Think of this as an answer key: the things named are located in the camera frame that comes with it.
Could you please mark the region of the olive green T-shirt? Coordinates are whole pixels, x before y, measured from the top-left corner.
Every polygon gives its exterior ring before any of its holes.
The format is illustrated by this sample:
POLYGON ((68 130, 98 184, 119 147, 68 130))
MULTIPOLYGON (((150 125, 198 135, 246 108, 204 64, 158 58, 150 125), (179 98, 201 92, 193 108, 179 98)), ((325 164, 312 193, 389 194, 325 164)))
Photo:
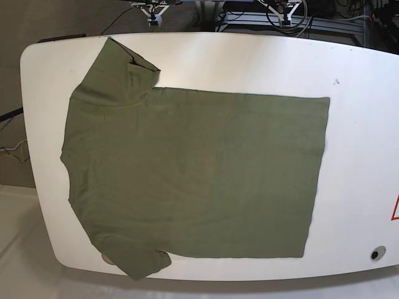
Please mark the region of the olive green T-shirt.
POLYGON ((108 39, 72 92, 61 161, 92 245, 135 280, 191 258, 304 256, 330 100, 158 88, 108 39))

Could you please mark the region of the black bar under table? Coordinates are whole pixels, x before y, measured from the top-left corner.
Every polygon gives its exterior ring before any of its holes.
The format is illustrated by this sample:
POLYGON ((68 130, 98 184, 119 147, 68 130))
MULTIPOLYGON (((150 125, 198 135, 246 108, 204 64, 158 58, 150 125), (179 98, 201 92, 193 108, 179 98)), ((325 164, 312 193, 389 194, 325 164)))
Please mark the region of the black bar under table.
POLYGON ((14 118, 15 116, 18 116, 24 112, 23 107, 19 107, 11 112, 7 112, 3 115, 0 116, 0 122, 4 122, 6 120, 9 120, 11 118, 14 118))

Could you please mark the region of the red triangle warning sticker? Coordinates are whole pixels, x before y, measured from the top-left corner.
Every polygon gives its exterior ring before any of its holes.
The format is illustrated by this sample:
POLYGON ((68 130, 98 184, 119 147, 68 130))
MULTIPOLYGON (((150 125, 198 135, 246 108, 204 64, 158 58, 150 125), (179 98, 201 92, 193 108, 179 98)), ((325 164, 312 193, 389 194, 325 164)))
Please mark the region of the red triangle warning sticker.
POLYGON ((398 204, 399 204, 399 196, 397 197, 397 201, 395 203, 395 207, 394 207, 394 210, 393 210, 393 213, 392 213, 392 218, 391 218, 392 221, 399 220, 398 204))

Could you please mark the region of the grey aluminium frame rail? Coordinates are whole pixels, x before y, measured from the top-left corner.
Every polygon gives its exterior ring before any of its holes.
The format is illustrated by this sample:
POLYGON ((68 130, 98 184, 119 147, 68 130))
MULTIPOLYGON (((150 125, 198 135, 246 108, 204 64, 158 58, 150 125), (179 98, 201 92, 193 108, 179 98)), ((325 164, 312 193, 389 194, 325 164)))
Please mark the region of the grey aluminium frame rail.
POLYGON ((244 27, 249 30, 276 31, 287 36, 298 36, 304 32, 332 32, 355 37, 363 37, 367 31, 367 21, 357 19, 343 21, 338 19, 318 18, 314 16, 293 16, 291 26, 285 30, 276 29, 278 17, 264 12, 224 12, 218 17, 216 32, 222 32, 227 27, 244 27))

